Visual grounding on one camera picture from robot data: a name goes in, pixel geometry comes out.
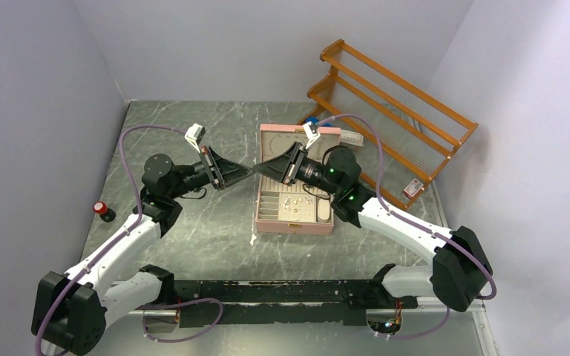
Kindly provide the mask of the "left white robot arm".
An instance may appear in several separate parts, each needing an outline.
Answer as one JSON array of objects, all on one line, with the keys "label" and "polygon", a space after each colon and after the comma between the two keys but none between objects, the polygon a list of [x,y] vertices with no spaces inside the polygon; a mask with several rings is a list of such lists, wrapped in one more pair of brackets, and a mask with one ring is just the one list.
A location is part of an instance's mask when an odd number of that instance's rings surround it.
[{"label": "left white robot arm", "polygon": [[221,157],[209,146],[198,148],[199,161],[176,165],[165,154],[144,164],[137,205],[124,224],[83,261],[38,284],[31,331],[36,353],[52,344],[64,355],[86,355],[104,331],[143,305],[164,309],[177,301],[174,275],[153,265],[131,279],[118,280],[127,262],[172,228],[183,208],[177,199],[207,185],[222,191],[254,174],[245,165]]}]

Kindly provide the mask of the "pink jewelry box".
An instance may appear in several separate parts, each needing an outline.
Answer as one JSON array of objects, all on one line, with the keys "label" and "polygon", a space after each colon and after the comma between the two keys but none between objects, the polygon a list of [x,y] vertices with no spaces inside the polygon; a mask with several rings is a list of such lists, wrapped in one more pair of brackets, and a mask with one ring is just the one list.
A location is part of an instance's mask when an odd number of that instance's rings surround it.
[{"label": "pink jewelry box", "polygon": [[[301,125],[262,124],[259,129],[259,162],[287,151],[294,142],[309,139]],[[328,235],[335,219],[328,194],[296,181],[292,185],[259,175],[255,223],[260,233]]]}]

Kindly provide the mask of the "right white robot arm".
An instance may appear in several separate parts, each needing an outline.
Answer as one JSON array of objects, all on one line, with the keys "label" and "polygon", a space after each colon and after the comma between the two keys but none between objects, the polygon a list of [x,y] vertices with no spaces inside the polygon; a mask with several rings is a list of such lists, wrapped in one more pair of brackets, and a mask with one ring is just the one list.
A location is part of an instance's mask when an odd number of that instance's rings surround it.
[{"label": "right white robot arm", "polygon": [[294,142],[253,168],[284,185],[302,182],[319,188],[329,194],[331,209],[342,222],[388,237],[426,262],[382,273],[370,289],[377,306],[388,307],[399,297],[436,297],[449,309],[464,312],[475,300],[496,297],[493,270],[476,233],[466,226],[452,230],[430,224],[393,207],[360,181],[361,166],[350,149],[335,146],[317,161]]}]

